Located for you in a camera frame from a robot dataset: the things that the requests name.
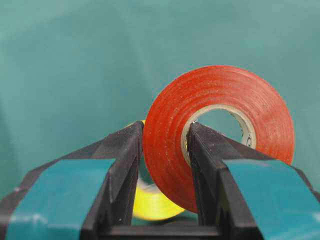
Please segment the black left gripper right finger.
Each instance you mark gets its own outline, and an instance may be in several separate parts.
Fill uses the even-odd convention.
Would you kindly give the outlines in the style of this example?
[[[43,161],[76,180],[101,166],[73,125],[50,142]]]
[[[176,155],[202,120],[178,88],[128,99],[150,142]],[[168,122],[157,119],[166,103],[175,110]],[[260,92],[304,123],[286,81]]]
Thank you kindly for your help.
[[[304,172],[199,123],[188,152],[200,225],[228,240],[317,240],[320,195]]]

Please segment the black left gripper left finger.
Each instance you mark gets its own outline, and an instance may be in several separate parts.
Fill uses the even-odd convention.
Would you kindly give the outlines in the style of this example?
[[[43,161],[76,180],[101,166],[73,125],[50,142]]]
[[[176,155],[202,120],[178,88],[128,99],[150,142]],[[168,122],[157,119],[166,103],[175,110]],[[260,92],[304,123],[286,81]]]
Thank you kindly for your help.
[[[143,123],[29,171],[0,202],[3,240],[96,240],[132,222]]]

